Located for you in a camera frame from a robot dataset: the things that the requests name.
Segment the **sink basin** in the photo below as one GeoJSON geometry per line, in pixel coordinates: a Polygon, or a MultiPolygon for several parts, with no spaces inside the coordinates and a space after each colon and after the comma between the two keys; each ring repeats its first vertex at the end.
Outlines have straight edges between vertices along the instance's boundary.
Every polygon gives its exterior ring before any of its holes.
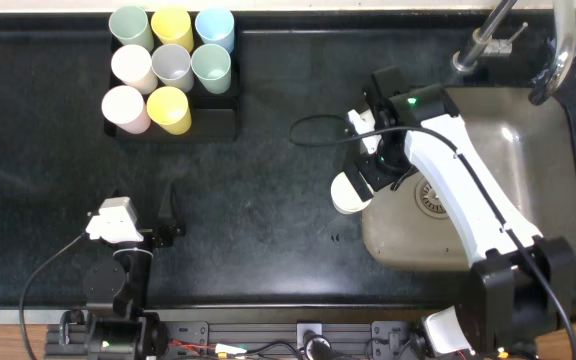
{"type": "MultiPolygon", "coordinates": [[[[517,209],[545,238],[576,254],[576,166],[568,115],[554,98],[535,107],[524,88],[449,88],[470,139],[517,209]]],[[[362,213],[377,261],[399,269],[458,271],[468,263],[441,199],[420,173],[375,194],[362,213]]]]}

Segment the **blue cup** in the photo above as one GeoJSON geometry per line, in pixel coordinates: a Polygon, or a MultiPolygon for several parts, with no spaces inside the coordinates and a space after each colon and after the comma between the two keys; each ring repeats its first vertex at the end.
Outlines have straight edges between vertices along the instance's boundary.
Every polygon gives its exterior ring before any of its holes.
{"type": "Polygon", "coordinates": [[[204,44],[215,44],[229,53],[235,48],[235,18],[227,9],[203,10],[195,19],[195,28],[204,44]]]}

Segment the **black tray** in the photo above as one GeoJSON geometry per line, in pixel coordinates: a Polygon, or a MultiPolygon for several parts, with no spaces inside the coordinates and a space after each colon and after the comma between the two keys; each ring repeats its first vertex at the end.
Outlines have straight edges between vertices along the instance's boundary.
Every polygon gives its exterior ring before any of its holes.
{"type": "MultiPolygon", "coordinates": [[[[201,37],[197,34],[194,27],[196,14],[191,14],[191,22],[193,24],[193,40],[195,42],[196,50],[199,46],[203,45],[201,37]]],[[[230,88],[223,94],[212,94],[206,90],[204,85],[199,79],[194,76],[194,85],[192,89],[186,93],[188,98],[188,107],[190,108],[190,115],[192,118],[192,125],[190,129],[181,135],[172,135],[165,131],[161,126],[152,123],[148,130],[141,134],[131,134],[124,131],[114,123],[104,118],[104,132],[110,137],[114,137],[121,141],[136,141],[136,142],[227,142],[235,141],[239,129],[239,63],[237,61],[237,45],[238,36],[237,29],[235,28],[235,49],[230,54],[231,58],[231,84],[230,88]]],[[[161,41],[153,33],[155,40],[154,52],[159,46],[162,45],[161,41]]],[[[110,49],[112,53],[122,46],[121,42],[116,38],[112,38],[110,49]]],[[[110,72],[109,89],[115,86],[123,85],[112,71],[110,72]]],[[[164,86],[159,80],[157,88],[164,86]]],[[[144,102],[148,100],[148,96],[144,95],[144,102]]]]}

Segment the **faucet handle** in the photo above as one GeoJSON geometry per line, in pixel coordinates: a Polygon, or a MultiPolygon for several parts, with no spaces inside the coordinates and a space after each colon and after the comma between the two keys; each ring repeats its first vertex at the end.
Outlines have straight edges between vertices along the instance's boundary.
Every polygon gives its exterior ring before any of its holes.
{"type": "Polygon", "coordinates": [[[484,49],[482,56],[508,56],[512,53],[512,42],[528,27],[528,23],[521,24],[510,39],[491,39],[490,43],[484,49]]]}

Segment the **yellow cup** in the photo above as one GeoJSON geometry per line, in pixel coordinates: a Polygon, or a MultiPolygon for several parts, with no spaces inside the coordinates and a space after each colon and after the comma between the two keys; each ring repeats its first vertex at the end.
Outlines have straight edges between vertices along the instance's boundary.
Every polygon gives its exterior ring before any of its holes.
{"type": "Polygon", "coordinates": [[[164,44],[181,45],[188,52],[195,43],[192,39],[192,23],[190,15],[181,6],[164,7],[157,10],[150,21],[152,31],[164,44]]]}
{"type": "Polygon", "coordinates": [[[188,99],[176,87],[164,86],[150,94],[146,111],[152,121],[173,135],[185,133],[192,124],[188,99]]]}

